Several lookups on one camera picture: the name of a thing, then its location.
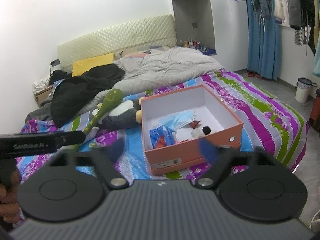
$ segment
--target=wardrobe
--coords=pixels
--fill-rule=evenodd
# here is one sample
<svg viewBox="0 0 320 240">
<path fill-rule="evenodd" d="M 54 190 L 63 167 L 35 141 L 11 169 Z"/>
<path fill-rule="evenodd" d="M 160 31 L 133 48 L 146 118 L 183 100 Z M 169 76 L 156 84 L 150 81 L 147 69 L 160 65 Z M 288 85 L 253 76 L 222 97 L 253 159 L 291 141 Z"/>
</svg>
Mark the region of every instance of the wardrobe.
<svg viewBox="0 0 320 240">
<path fill-rule="evenodd" d="M 247 68 L 246 0 L 172 0 L 178 42 L 196 39 L 216 50 L 229 71 Z"/>
</svg>

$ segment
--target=yellow pillow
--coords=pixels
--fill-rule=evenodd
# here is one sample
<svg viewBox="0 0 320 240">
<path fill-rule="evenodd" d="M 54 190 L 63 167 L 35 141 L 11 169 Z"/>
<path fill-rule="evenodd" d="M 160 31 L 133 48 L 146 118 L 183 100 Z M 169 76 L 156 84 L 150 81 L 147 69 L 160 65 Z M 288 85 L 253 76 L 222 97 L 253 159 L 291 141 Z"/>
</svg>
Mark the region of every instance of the yellow pillow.
<svg viewBox="0 0 320 240">
<path fill-rule="evenodd" d="M 106 55 L 91 57 L 84 60 L 79 60 L 73 63 L 72 76 L 81 76 L 84 72 L 93 67 L 102 66 L 114 62 L 115 54 L 109 53 Z"/>
</svg>

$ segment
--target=tile floor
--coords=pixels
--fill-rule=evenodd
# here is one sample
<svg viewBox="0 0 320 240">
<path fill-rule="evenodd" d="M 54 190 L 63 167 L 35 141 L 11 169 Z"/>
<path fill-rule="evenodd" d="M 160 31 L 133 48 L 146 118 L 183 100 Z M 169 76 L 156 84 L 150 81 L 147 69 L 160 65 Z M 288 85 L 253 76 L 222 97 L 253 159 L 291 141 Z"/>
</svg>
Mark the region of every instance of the tile floor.
<svg viewBox="0 0 320 240">
<path fill-rule="evenodd" d="M 292 88 L 275 81 L 262 80 L 255 77 L 247 78 L 247 80 L 292 106 L 306 120 L 309 119 L 313 103 L 309 101 L 307 106 L 300 104 L 295 100 L 295 90 Z M 306 154 L 296 169 L 295 175 L 301 179 L 308 190 L 308 200 L 300 216 L 302 222 L 308 223 L 320 209 L 317 199 L 317 188 L 320 185 L 320 137 L 313 128 L 309 129 Z"/>
</svg>

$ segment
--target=headboard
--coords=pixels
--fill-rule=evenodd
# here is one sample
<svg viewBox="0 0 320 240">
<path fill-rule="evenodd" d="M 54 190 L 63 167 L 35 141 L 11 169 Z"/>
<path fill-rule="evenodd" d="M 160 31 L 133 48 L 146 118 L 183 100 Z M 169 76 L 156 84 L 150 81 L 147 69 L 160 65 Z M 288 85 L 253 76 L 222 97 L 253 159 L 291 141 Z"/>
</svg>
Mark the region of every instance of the headboard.
<svg viewBox="0 0 320 240">
<path fill-rule="evenodd" d="M 110 52 L 121 53 L 126 48 L 141 45 L 168 45 L 177 43 L 174 20 L 171 14 L 151 17 L 86 34 L 58 46 L 63 70 L 74 62 Z"/>
</svg>

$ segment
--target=penguin plush toy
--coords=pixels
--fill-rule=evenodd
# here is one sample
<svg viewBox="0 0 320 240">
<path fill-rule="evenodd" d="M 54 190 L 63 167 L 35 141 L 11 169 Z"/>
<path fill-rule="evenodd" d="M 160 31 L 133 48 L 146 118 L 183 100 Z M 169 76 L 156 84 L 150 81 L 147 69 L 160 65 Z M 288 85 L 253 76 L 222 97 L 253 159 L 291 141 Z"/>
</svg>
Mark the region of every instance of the penguin plush toy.
<svg viewBox="0 0 320 240">
<path fill-rule="evenodd" d="M 92 114 L 97 114 L 98 108 L 93 110 Z M 129 129 L 142 123 L 141 99 L 126 100 L 119 104 L 110 112 L 104 114 L 98 121 L 100 129 L 107 129 L 109 132 L 118 129 Z"/>
</svg>

